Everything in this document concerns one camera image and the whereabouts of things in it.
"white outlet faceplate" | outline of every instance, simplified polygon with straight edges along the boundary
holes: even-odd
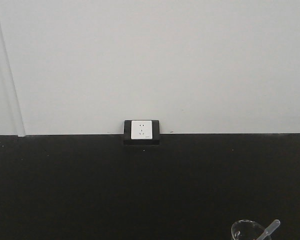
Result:
[[[152,139],[152,121],[131,121],[131,139]]]

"electrical outlet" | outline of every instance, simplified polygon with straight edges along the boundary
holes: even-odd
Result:
[[[131,139],[152,139],[152,121],[131,121]]]
[[[145,146],[160,144],[159,120],[125,120],[123,145]]]

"plastic dropper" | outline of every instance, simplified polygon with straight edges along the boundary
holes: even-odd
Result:
[[[271,235],[279,226],[280,221],[278,219],[274,220],[256,240],[264,240],[267,236]]]

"black surface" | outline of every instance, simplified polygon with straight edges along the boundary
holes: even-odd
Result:
[[[0,240],[300,240],[300,134],[0,136]]]
[[[160,125],[159,120],[152,121],[152,139],[131,139],[132,120],[124,121],[123,144],[124,145],[159,145]]]

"black outlet mount box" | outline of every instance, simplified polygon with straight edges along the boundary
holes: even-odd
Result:
[[[160,126],[159,120],[151,120],[152,122],[152,138],[151,139],[131,139],[131,126],[132,121],[138,120],[125,120],[123,144],[126,146],[139,146],[139,145],[159,145],[160,144]]]

